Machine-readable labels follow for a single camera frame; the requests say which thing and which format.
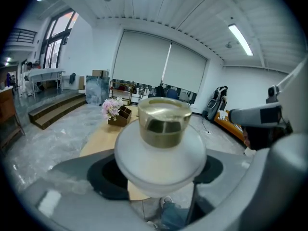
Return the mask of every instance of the roller blind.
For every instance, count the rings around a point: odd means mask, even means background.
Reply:
[[[198,93],[206,59],[172,43],[163,83]]]
[[[169,47],[169,41],[141,33],[124,32],[115,60],[113,79],[159,86]]]

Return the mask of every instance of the wooden steps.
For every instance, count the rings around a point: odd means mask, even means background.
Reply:
[[[29,112],[29,119],[40,129],[46,129],[52,123],[85,103],[86,96],[84,93],[77,93],[32,110]]]

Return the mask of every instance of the window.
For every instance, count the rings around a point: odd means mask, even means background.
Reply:
[[[40,63],[44,68],[57,68],[61,49],[68,41],[71,30],[78,18],[73,10],[65,11],[52,18],[40,52]]]
[[[75,24],[75,21],[77,20],[78,16],[79,16],[79,14],[75,13],[75,15],[73,16],[73,19],[72,19],[71,23],[70,23],[69,26],[68,26],[68,29],[73,28],[73,26],[74,26],[74,24]]]
[[[73,12],[67,13],[57,20],[56,26],[52,32],[52,36],[55,36],[56,34],[61,33],[66,29],[67,23],[71,19],[72,14]]]
[[[50,36],[50,34],[51,34],[51,31],[52,31],[52,29],[53,29],[53,25],[54,25],[55,22],[56,22],[56,21],[53,21],[53,22],[51,23],[51,25],[50,25],[50,27],[49,27],[49,30],[48,30],[48,33],[47,33],[47,36],[46,36],[46,39],[49,39],[49,36]]]

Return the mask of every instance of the flower bouquet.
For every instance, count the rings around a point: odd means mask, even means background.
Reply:
[[[119,108],[123,105],[123,100],[120,97],[115,99],[106,99],[103,103],[102,114],[103,117],[110,121],[116,121],[116,116],[119,115]]]

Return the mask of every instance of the ceiling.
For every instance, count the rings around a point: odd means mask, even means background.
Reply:
[[[304,33],[282,0],[63,1],[92,25],[95,20],[132,18],[168,26],[209,48],[225,66],[289,73],[307,52]],[[229,31],[228,25],[233,23],[254,56],[247,56]]]
[[[10,67],[18,65],[18,62],[22,62],[27,59],[31,54],[29,51],[5,51],[3,56],[0,57],[0,67]],[[8,57],[11,58],[9,65],[5,66]]]
[[[39,20],[44,20],[49,16],[53,17],[67,9],[69,9],[68,5],[62,0],[30,0],[25,13],[34,15]]]

